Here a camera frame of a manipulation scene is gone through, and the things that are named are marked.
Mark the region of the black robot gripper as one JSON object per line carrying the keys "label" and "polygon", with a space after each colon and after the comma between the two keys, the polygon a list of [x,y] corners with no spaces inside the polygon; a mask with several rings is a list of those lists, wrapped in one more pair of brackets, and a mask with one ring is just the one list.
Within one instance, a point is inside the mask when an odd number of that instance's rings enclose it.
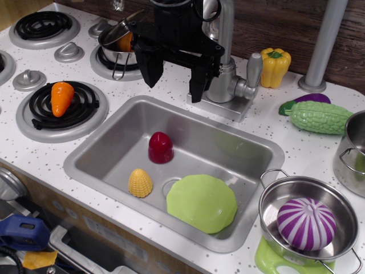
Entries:
{"label": "black robot gripper", "polygon": [[151,1],[152,22],[129,23],[132,48],[145,83],[154,87],[164,62],[191,69],[191,102],[198,103],[220,74],[224,48],[208,38],[202,24],[202,1]]}

